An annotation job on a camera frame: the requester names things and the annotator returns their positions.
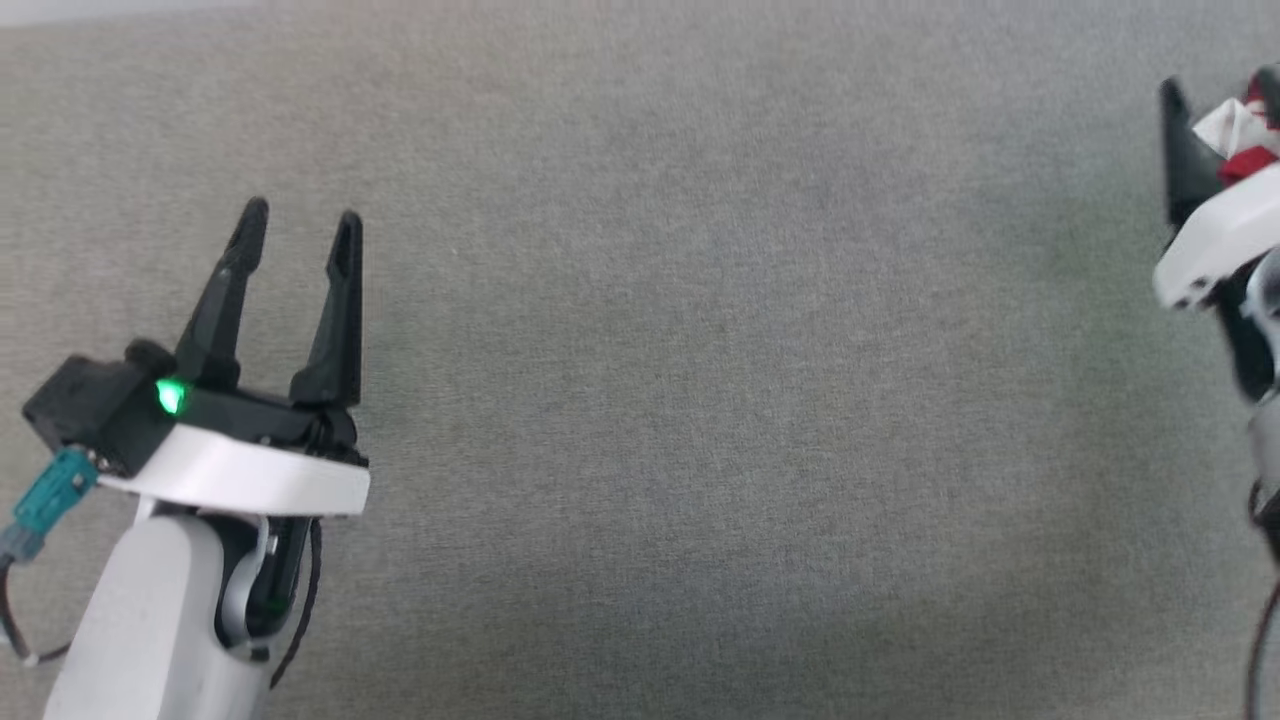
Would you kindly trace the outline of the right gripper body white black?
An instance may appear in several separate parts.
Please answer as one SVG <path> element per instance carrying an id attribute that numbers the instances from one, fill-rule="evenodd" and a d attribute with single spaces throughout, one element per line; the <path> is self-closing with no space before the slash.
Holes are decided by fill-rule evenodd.
<path id="1" fill-rule="evenodd" d="M 1270 164 L 1190 214 L 1155 266 L 1155 296 L 1162 307 L 1199 305 L 1277 241 L 1279 167 Z"/>

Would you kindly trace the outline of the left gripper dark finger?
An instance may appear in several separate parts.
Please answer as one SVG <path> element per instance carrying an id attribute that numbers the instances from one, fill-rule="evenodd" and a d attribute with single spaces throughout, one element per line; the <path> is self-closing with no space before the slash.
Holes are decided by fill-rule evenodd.
<path id="1" fill-rule="evenodd" d="M 362 391 L 364 223 L 340 215 L 325 265 L 326 297 L 308 360 L 291 379 L 294 405 L 353 407 Z"/>
<path id="2" fill-rule="evenodd" d="M 269 204 L 251 197 L 201 293 L 175 347 L 178 377 L 207 389 L 233 389 L 236 356 L 250 277 L 261 263 Z"/>

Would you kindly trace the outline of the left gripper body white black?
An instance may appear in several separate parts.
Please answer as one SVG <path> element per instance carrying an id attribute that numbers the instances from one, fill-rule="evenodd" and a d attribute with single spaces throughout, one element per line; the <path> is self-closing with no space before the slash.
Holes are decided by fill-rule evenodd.
<path id="1" fill-rule="evenodd" d="M 270 395 L 156 383 L 169 432 L 148 461 L 99 484 L 193 509 L 270 518 L 364 512 L 371 486 L 355 419 L 343 407 Z"/>

